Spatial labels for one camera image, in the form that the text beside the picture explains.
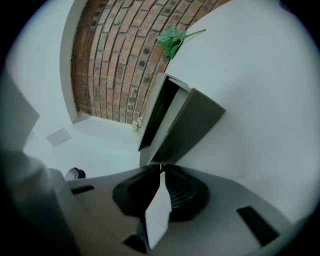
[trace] dark rectangular slot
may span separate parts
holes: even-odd
[[[168,77],[165,79],[161,91],[159,92],[158,98],[156,99],[156,102],[154,104],[154,108],[145,129],[139,150],[142,150],[151,145],[178,89],[179,86],[170,81]]]
[[[95,188],[91,185],[85,185],[85,186],[81,186],[81,187],[76,187],[71,189],[72,194],[76,195],[76,194],[80,194],[80,193],[84,193],[90,190],[94,190]]]
[[[236,210],[262,246],[269,244],[279,234],[250,206]]]

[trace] green plant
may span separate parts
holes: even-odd
[[[132,132],[134,134],[139,134],[140,133],[140,128],[141,128],[141,125],[142,125],[142,119],[143,119],[143,116],[140,116],[138,119],[137,119],[137,122],[133,122],[131,124],[131,127],[132,127]]]
[[[206,31],[206,29],[202,29],[186,35],[187,32],[180,32],[175,25],[172,25],[168,30],[162,31],[161,35],[158,35],[156,39],[157,42],[163,46],[164,54],[166,56],[170,56],[170,58],[173,59],[176,55],[177,50],[186,38],[204,31]]]

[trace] brick wall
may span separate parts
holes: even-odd
[[[227,0],[89,0],[71,60],[78,111],[131,124],[146,110],[157,73],[169,58],[156,43],[163,29],[181,31]]]

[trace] white curved wall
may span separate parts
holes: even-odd
[[[132,134],[129,125],[85,115],[77,119],[70,76],[71,56],[86,2],[47,1],[13,44],[6,60],[6,80],[16,85],[39,114],[23,151],[62,174],[78,167],[85,170],[87,177],[97,177],[137,168],[140,154],[135,146],[138,136]],[[30,130],[30,122],[26,125],[21,120],[14,123],[18,127],[16,133]],[[52,146],[47,136],[61,129],[71,138]]]
[[[80,7],[85,2],[75,1]],[[47,1],[24,26],[7,56],[9,74],[40,115],[33,130],[44,136],[72,124],[77,114],[74,104],[69,105],[73,107],[71,119],[63,95],[63,90],[72,93],[70,73],[68,77],[60,74],[62,37],[73,4],[74,0]],[[75,30],[70,33],[72,40],[74,33]],[[69,56],[63,59],[68,65]],[[61,78],[65,80],[63,85],[69,88],[62,88]]]
[[[312,38],[278,0],[230,1],[187,34],[201,29],[166,72],[226,113],[177,164],[239,182],[293,222],[310,214],[320,191],[320,54]]]

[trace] plant stem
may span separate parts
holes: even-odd
[[[205,32],[205,31],[206,31],[206,29],[202,29],[202,30],[199,30],[199,31],[197,31],[197,32],[193,32],[193,33],[191,33],[191,34],[187,34],[187,35],[185,36],[185,38],[191,37],[191,36],[193,36],[193,35],[195,35],[195,34],[198,34],[198,33],[201,33],[201,32]]]

